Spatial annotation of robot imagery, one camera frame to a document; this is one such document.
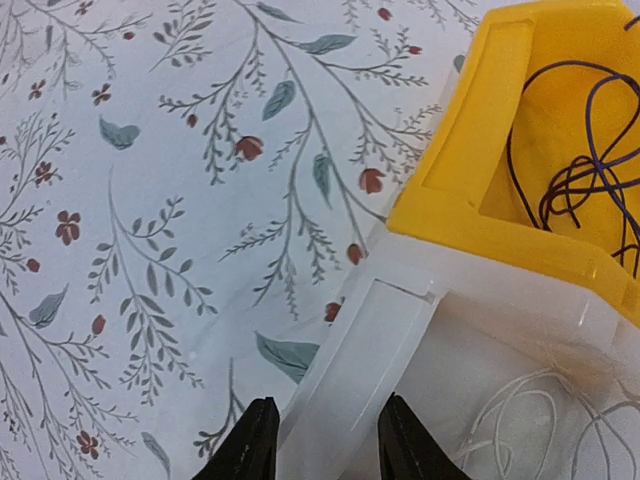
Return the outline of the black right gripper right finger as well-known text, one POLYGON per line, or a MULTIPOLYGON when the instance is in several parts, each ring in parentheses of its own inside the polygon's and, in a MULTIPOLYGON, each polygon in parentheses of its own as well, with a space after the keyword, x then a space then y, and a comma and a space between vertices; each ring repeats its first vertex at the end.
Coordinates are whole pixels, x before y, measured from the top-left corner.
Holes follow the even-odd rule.
POLYGON ((382 480, 470 480, 402 396, 389 397, 378 417, 377 433, 382 480))

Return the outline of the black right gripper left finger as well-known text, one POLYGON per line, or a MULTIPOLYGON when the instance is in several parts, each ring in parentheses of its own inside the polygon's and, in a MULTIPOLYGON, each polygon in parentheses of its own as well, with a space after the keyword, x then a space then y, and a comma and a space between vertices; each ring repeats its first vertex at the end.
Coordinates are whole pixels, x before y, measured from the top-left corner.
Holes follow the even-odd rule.
POLYGON ((279 426, 274 399, 254 399, 193 480, 274 480, 279 426))

